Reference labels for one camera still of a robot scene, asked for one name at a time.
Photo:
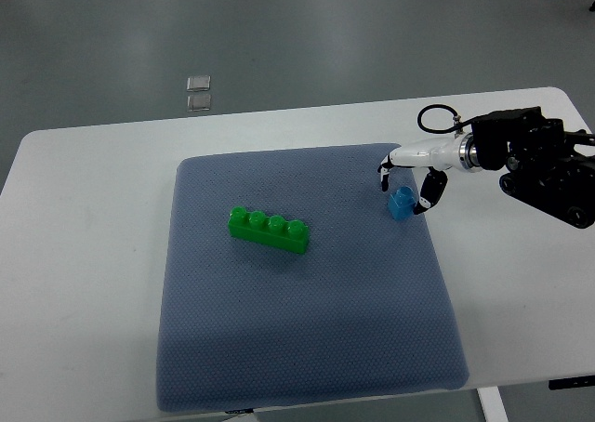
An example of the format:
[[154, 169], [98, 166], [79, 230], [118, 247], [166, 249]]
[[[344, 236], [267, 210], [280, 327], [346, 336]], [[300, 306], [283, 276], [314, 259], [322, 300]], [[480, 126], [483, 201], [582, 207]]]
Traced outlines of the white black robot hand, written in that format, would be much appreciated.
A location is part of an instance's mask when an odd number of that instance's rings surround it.
[[413, 215], [420, 215], [433, 208], [441, 199], [451, 168], [460, 171], [479, 171], [480, 164], [471, 133], [459, 133], [455, 137], [429, 138], [392, 150], [380, 163], [382, 191], [389, 189], [390, 171], [393, 168], [428, 169], [424, 178]]

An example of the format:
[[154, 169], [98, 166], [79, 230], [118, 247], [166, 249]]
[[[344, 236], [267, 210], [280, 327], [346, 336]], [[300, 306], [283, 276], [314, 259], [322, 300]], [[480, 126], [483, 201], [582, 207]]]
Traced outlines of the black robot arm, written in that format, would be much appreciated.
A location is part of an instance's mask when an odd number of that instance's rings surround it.
[[585, 130], [566, 131], [539, 107], [489, 112], [468, 120], [479, 166], [508, 172], [499, 186], [508, 196], [576, 228], [594, 224], [594, 157]]

